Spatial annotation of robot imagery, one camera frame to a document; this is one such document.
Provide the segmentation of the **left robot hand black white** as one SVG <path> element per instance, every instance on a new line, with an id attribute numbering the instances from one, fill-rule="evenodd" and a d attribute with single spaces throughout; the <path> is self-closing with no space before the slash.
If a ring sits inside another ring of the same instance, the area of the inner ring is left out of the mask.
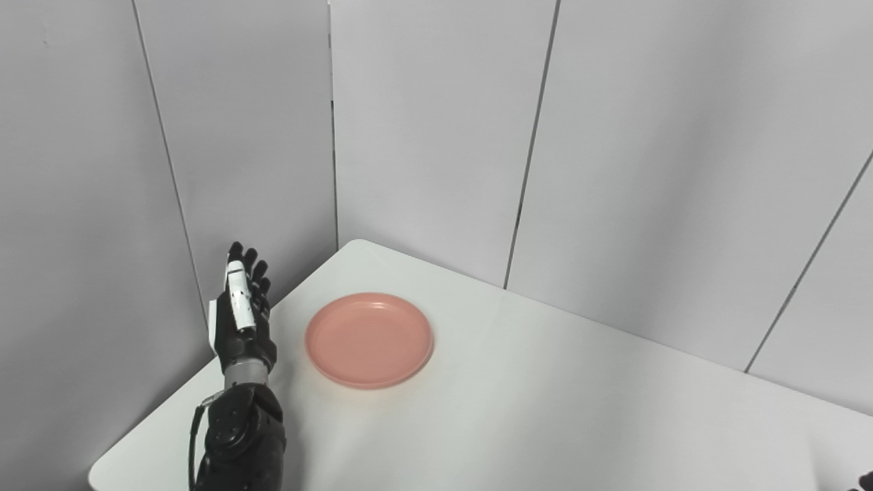
<path id="1" fill-rule="evenodd" d="M 258 251 L 232 243 L 226 257 L 222 292 L 208 305 L 210 342 L 222 371 L 240 361 L 258 361 L 270 372 L 278 359 L 271 339 L 271 280 Z"/>

